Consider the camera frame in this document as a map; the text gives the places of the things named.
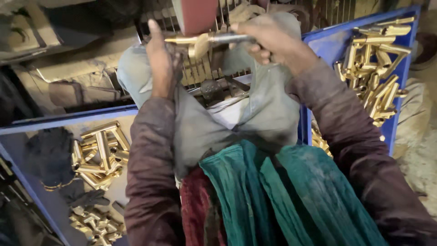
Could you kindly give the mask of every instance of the red cloth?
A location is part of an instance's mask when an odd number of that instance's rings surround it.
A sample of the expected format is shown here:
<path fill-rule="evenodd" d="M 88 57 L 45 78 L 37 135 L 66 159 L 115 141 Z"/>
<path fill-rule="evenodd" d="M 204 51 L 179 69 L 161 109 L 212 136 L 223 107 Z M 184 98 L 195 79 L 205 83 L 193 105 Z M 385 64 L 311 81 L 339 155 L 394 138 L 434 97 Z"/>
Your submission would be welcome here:
<path fill-rule="evenodd" d="M 211 181 L 199 166 L 184 178 L 179 192 L 186 245 L 225 246 L 226 236 L 218 198 Z"/>

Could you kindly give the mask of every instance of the green cloth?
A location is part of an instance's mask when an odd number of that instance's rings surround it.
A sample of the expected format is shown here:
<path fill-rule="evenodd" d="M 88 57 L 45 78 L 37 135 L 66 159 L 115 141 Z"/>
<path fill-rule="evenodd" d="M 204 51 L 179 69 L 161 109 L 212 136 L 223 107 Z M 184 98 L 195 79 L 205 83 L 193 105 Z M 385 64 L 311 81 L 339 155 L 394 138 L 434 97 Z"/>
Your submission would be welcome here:
<path fill-rule="evenodd" d="M 241 141 L 199 165 L 217 191 L 230 246 L 276 245 L 276 222 L 289 245 L 387 245 L 320 148 L 286 146 L 269 156 Z"/>

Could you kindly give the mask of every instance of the gray cloth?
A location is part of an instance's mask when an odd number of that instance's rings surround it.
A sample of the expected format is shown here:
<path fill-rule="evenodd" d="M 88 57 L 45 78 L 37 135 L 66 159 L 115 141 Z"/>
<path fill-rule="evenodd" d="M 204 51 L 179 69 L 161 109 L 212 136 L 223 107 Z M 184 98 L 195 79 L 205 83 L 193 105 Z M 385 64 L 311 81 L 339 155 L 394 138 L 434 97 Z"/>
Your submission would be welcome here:
<path fill-rule="evenodd" d="M 287 32 L 300 37 L 300 29 L 292 14 L 280 13 L 284 23 L 292 23 Z M 181 84 L 176 86 L 174 100 L 176 122 L 174 136 L 175 174 L 183 178 L 197 165 L 203 154 L 211 149 L 218 152 L 241 138 L 249 139 L 260 148 L 278 151 L 280 146 L 297 141 L 299 104 L 289 98 L 284 85 L 291 79 L 281 65 L 260 65 L 241 47 L 227 55 L 225 74 L 251 67 L 250 102 L 233 131 L 216 122 L 209 112 Z M 152 74 L 143 45 L 127 49 L 118 62 L 117 79 L 140 108 L 149 99 Z"/>

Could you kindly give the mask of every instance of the metal grille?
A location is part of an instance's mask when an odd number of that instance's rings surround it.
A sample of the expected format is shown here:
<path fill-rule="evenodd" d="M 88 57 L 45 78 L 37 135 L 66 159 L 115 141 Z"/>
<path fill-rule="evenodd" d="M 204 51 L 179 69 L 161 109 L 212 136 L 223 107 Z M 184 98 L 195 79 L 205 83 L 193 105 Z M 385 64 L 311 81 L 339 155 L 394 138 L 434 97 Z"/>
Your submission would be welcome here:
<path fill-rule="evenodd" d="M 222 25 L 229 27 L 229 12 L 241 4 L 242 0 L 225 0 L 225 6 L 221 6 L 218 1 L 218 11 L 215 18 L 214 30 L 218 31 Z M 306 0 L 292 0 L 288 4 L 303 5 Z M 325 28 L 330 25 L 346 22 L 354 18 L 355 0 L 318 0 L 320 5 L 320 15 L 314 26 L 317 28 Z M 171 0 L 153 0 L 145 6 L 145 12 L 141 18 L 142 23 L 147 23 L 150 18 L 156 19 L 163 30 L 171 32 L 179 32 L 180 27 L 177 22 L 176 13 L 174 11 Z M 271 1 L 274 4 L 280 4 L 278 1 Z M 211 52 L 208 52 L 199 60 L 186 58 L 183 63 L 183 78 L 181 84 L 187 89 L 200 87 L 200 83 L 206 79 L 218 80 L 223 77 L 220 69 L 211 70 Z M 242 70 L 235 73 L 232 77 L 237 77 L 249 74 L 250 70 Z"/>

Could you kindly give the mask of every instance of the brown sleeve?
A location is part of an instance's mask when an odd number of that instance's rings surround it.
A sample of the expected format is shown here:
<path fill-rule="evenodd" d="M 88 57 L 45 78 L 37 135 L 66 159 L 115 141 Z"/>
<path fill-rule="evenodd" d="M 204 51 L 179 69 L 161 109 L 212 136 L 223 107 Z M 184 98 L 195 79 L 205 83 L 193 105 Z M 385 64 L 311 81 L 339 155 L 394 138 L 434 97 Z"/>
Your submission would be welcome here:
<path fill-rule="evenodd" d="M 437 223 L 410 189 L 379 129 L 322 59 L 286 87 L 317 120 L 339 169 L 390 244 L 435 244 Z"/>
<path fill-rule="evenodd" d="M 174 102 L 147 100 L 131 126 L 125 223 L 130 246 L 184 245 L 173 173 Z"/>

